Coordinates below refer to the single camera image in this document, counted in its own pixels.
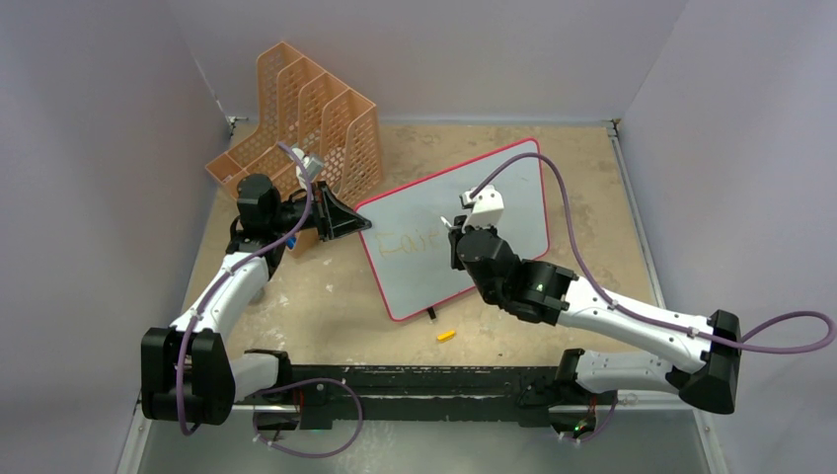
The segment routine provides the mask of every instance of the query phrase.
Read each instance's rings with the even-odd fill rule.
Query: yellow object
[[[448,331],[446,333],[442,333],[436,336],[436,341],[440,343],[444,343],[446,341],[450,341],[453,337],[456,336],[456,331]]]

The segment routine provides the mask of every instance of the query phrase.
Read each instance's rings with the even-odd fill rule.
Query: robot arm
[[[640,322],[603,301],[583,276],[548,262],[520,259],[497,235],[502,197],[486,186],[471,198],[460,196],[470,215],[448,226],[451,267],[468,272],[487,304],[530,323],[585,329],[644,352],[618,355],[583,350],[565,352],[567,382],[589,393],[617,389],[677,393],[696,408],[732,413],[740,351],[694,337],[698,331],[740,339],[738,319],[725,311],[710,318],[667,311],[607,291],[618,304],[660,322],[682,326],[683,334]]]
[[[309,166],[316,169],[319,162],[304,158],[302,162],[311,175]],[[316,228],[320,240],[338,239],[372,225],[340,202],[325,182],[315,183],[313,191],[312,210],[302,228]],[[240,215],[230,226],[227,255],[197,300],[201,301],[207,293],[212,295],[201,312],[202,319],[189,335],[184,402],[186,419],[191,423],[220,425],[235,401],[260,389],[283,384],[290,376],[290,360],[284,352],[248,351],[231,362],[224,350],[224,341],[245,307],[275,273],[285,246],[251,259],[230,277],[226,276],[237,263],[293,228],[303,215],[304,194],[294,193],[282,201],[279,191],[265,175],[245,178],[238,192]],[[168,328],[152,328],[142,339],[142,410],[149,419],[178,419],[175,365],[187,326],[196,314],[197,303]]]

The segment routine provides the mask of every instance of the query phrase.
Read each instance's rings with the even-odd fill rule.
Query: gray wall
[[[623,121],[669,307],[837,315],[837,3],[691,0]],[[797,322],[754,340],[798,345]],[[837,346],[745,354],[718,417],[735,473],[837,470]]]
[[[256,56],[287,40],[382,119],[621,117],[686,0],[170,0],[228,115],[257,117]]]
[[[162,0],[0,7],[0,472],[115,470],[224,127]]]

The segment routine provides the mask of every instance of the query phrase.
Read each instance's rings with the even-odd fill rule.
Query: whiteboard
[[[507,159],[539,149],[527,138],[357,205],[372,221],[360,240],[391,319],[403,321],[474,287],[466,272],[450,268],[447,229],[439,217],[453,222],[465,214],[459,195]],[[549,231],[540,161],[519,160],[492,184],[504,205],[498,235],[521,259],[542,257]]]

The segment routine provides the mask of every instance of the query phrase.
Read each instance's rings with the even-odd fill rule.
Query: table
[[[234,142],[252,128],[240,124]],[[607,288],[652,302],[647,267],[604,127],[387,125],[381,126],[384,182],[371,196],[435,171],[534,136],[565,177],[578,244],[593,274]],[[544,260],[579,272],[564,221],[558,184],[545,174],[550,252]],[[451,192],[456,198],[456,191]],[[217,272],[237,215],[218,191],[190,281],[194,301]],[[246,349],[288,351],[295,363],[551,365],[563,350],[629,351],[586,331],[532,325],[486,305],[475,292],[437,308],[438,320],[387,317],[360,239],[322,243],[299,259],[285,255],[266,296],[250,306],[227,341],[230,358]],[[436,336],[456,330],[440,344]]]

